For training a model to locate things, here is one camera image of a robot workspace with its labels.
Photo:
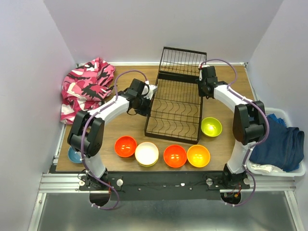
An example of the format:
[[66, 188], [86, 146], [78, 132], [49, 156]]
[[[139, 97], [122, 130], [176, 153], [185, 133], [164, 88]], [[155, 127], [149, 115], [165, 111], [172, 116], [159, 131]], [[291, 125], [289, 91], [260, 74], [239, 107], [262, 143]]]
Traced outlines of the black wire dish rack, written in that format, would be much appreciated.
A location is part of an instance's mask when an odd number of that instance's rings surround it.
[[196, 80], [207, 53], [164, 47], [144, 134], [147, 137], [197, 144], [201, 134], [203, 98]]

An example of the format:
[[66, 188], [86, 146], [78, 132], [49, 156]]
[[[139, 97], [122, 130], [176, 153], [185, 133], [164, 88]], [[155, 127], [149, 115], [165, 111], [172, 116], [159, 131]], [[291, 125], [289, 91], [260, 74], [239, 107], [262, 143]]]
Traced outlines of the orange-red bowl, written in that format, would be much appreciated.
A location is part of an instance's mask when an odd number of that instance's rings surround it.
[[182, 167], [187, 161], [186, 150], [180, 145], [170, 145], [164, 150], [163, 159], [169, 167]]
[[133, 156], [136, 148], [137, 142], [131, 136], [122, 136], [118, 138], [114, 145], [115, 153], [122, 158]]

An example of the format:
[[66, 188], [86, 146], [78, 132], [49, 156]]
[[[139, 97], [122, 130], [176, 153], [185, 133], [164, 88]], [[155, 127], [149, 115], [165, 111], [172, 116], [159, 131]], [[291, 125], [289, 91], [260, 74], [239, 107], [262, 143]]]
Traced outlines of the yellow-orange bowl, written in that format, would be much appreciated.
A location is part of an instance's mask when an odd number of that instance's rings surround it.
[[205, 167], [209, 164], [210, 159], [211, 155], [209, 150], [202, 145], [193, 145], [187, 151], [187, 160], [194, 167]]

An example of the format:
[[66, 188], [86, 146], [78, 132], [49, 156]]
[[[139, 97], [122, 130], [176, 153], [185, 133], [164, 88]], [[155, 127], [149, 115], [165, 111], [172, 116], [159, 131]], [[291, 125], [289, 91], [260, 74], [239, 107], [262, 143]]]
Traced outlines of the blue bowl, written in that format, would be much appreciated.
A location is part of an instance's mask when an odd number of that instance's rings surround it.
[[68, 149], [68, 158], [74, 164], [82, 163], [81, 152], [76, 151], [73, 147]]

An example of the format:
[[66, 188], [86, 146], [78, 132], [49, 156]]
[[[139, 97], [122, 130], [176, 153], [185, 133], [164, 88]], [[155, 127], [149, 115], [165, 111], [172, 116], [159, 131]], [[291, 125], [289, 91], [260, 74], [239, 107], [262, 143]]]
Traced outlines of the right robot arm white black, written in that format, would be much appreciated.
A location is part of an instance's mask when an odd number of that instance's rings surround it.
[[233, 112], [235, 145], [221, 177], [222, 185], [231, 189], [246, 178], [247, 163], [253, 149], [269, 135], [264, 104], [247, 99], [226, 82], [218, 81], [214, 66], [200, 64], [199, 70], [199, 78], [196, 80], [199, 96], [218, 100]]

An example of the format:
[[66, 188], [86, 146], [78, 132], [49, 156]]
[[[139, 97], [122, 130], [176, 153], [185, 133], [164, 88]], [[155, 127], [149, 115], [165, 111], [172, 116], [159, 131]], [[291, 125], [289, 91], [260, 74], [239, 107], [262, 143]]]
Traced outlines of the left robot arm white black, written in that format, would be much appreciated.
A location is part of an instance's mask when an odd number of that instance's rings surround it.
[[90, 184], [96, 190], [102, 190], [109, 184], [107, 169], [98, 152], [103, 143], [104, 127], [113, 119], [131, 109], [136, 114], [148, 116], [150, 104], [158, 87], [147, 80], [133, 79], [131, 85], [117, 93], [109, 102], [91, 111], [79, 111], [72, 124], [67, 142], [76, 152], [86, 169]]

